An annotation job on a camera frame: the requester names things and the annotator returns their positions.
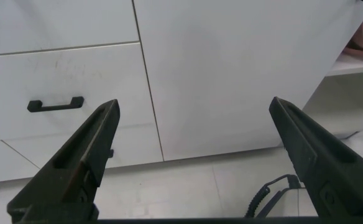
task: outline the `drawer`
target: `drawer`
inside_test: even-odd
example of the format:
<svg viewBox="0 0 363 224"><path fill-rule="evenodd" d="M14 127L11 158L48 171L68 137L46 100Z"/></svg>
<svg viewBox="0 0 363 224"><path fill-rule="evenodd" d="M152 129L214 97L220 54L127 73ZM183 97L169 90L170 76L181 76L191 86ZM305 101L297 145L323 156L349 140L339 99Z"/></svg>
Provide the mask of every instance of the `drawer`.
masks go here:
<svg viewBox="0 0 363 224"><path fill-rule="evenodd" d="M42 168L71 135L72 133L15 139L6 143L37 167ZM108 159L107 168L163 161L157 127L154 123L118 128L112 149L114 156Z"/></svg>
<svg viewBox="0 0 363 224"><path fill-rule="evenodd" d="M27 105L78 109L30 113ZM73 133L102 103L118 99L119 127L155 123L140 44L0 56L0 139Z"/></svg>
<svg viewBox="0 0 363 224"><path fill-rule="evenodd" d="M38 171L38 167L0 141L0 181L32 177Z"/></svg>
<svg viewBox="0 0 363 224"><path fill-rule="evenodd" d="M137 40L131 0L0 0L0 54Z"/></svg>

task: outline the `shelf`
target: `shelf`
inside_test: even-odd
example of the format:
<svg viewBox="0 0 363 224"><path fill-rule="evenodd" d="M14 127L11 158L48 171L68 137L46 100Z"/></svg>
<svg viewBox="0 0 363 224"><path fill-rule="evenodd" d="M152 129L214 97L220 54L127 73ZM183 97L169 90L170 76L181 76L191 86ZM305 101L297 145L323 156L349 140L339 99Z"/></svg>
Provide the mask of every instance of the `shelf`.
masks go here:
<svg viewBox="0 0 363 224"><path fill-rule="evenodd" d="M338 138L363 131L363 109L333 77L321 82L303 111Z"/></svg>
<svg viewBox="0 0 363 224"><path fill-rule="evenodd" d="M331 71L326 75L345 75L363 72L363 58L352 57L350 55L341 54L333 65Z"/></svg>

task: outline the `white cabinet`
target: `white cabinet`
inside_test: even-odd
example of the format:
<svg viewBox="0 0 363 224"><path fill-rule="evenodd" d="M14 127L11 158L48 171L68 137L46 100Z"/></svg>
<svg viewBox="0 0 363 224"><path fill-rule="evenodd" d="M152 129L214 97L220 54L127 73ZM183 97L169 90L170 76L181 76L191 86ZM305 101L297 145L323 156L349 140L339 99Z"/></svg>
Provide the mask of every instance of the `white cabinet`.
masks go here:
<svg viewBox="0 0 363 224"><path fill-rule="evenodd" d="M38 171L38 167L0 141L0 181L32 177Z"/></svg>
<svg viewBox="0 0 363 224"><path fill-rule="evenodd" d="M0 0L0 54L137 40L131 0Z"/></svg>
<svg viewBox="0 0 363 224"><path fill-rule="evenodd" d="M362 1L135 5L165 160L277 146L272 98L304 107L363 21Z"/></svg>

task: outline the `black cable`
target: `black cable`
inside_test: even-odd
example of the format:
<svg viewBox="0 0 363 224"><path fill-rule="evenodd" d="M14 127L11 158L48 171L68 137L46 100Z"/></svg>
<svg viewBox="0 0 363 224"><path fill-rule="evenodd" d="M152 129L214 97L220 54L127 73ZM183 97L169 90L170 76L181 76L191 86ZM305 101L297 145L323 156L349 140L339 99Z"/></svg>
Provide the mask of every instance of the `black cable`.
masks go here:
<svg viewBox="0 0 363 224"><path fill-rule="evenodd" d="M285 175L282 175L279 178L276 178L273 181L270 181L269 183L266 183L256 193L255 197L250 201L248 211L245 214L245 218L254 218L255 217L255 211L256 211L257 207L259 206L261 201L270 193L270 189L269 189L268 186L272 185L272 184L274 184L274 183L276 183L279 180L282 180L284 178L288 179L290 189L300 189L301 188L298 177L296 175L293 175L293 174L285 174Z"/></svg>

